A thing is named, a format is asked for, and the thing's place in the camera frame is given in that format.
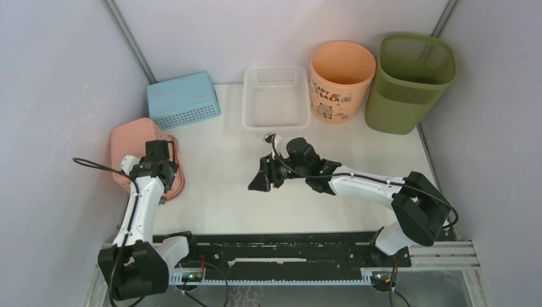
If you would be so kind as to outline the pink plastic basket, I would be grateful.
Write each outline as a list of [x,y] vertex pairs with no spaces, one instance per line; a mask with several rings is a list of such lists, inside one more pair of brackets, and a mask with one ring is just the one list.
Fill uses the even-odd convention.
[[[139,158],[144,157],[146,154],[146,142],[156,139],[173,142],[173,148],[169,147],[170,158],[173,162],[179,164],[173,186],[170,191],[165,193],[167,200],[172,200],[183,191],[185,186],[185,177],[180,163],[178,141],[174,136],[165,133],[152,119],[140,118],[120,125],[112,131],[110,137],[111,167],[120,170],[121,162],[126,155],[132,155]],[[130,192],[129,179],[118,174],[113,174],[112,177],[124,190]]]

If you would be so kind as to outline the blue plastic basket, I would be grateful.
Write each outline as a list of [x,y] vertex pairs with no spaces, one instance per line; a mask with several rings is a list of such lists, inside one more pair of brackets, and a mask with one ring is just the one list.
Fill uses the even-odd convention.
[[186,75],[147,86],[149,117],[163,130],[221,115],[221,107],[207,72]]

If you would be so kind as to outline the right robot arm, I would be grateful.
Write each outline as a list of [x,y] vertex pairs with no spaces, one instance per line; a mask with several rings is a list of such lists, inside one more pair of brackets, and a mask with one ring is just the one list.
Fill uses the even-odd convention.
[[422,173],[389,177],[357,171],[322,159],[303,137],[288,141],[288,155],[283,157],[278,151],[282,139],[276,133],[266,134],[263,140],[271,152],[259,160],[250,191],[269,192],[285,180],[301,178],[317,193],[357,196],[393,211],[396,222],[379,230],[369,249],[375,265],[387,265],[405,247],[432,246],[442,230],[459,220],[457,210]]

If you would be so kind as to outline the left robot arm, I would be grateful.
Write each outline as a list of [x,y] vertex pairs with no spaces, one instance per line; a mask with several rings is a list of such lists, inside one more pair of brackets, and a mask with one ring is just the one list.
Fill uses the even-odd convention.
[[169,146],[164,140],[148,141],[144,157],[127,155],[120,164],[120,175],[130,182],[129,199],[112,246],[98,254],[111,305],[164,293],[177,262],[190,267],[199,260],[199,248],[185,237],[153,247],[157,209],[165,203],[179,169],[170,158]]

